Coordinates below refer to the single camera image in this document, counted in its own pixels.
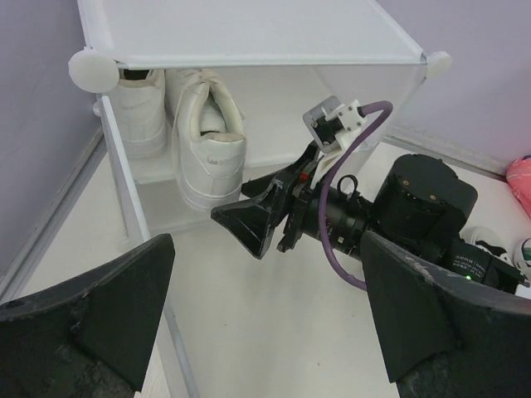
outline floor baseboard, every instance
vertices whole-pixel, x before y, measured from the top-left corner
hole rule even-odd
[[[21,293],[106,153],[107,147],[100,129],[81,155],[54,202],[39,220],[6,273],[0,277],[0,303],[10,301]]]
[[[504,176],[507,170],[508,164],[505,160],[484,153],[478,153],[472,149],[464,148],[463,145],[455,141],[421,132],[417,129],[393,125],[390,128],[389,136],[399,142],[411,144],[415,148],[424,149],[430,153],[453,159],[459,162],[460,166],[468,165],[474,171]]]

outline purple cable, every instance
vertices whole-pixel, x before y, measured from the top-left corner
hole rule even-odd
[[[345,152],[343,156],[338,160],[338,162],[334,164],[334,166],[330,169],[330,171],[324,178],[323,189],[321,190],[321,194],[319,196],[318,218],[319,234],[321,236],[321,243],[323,244],[324,254],[326,255],[326,258],[328,259],[330,265],[332,265],[334,271],[343,280],[345,280],[352,286],[355,286],[361,290],[367,290],[367,285],[365,284],[365,282],[356,278],[354,275],[349,274],[338,262],[338,259],[335,257],[334,254],[332,244],[330,243],[329,234],[326,230],[326,201],[329,195],[330,184],[332,183],[332,180],[334,179],[335,175],[337,174],[343,163],[345,163],[345,160],[347,160],[347,158],[350,156],[350,154],[354,152],[354,150],[359,145],[361,145],[361,143],[365,141],[365,139],[367,139],[369,135],[374,133],[376,129],[380,127],[382,123],[385,122],[387,118],[391,115],[392,104],[389,101],[373,102],[371,104],[359,107],[358,111],[363,117],[379,111],[382,111],[382,113],[380,113],[380,115],[369,126],[367,126],[365,130],[361,134],[359,134],[359,136],[356,137],[356,139],[354,139],[354,142],[350,144],[350,147],[348,147],[347,152]]]

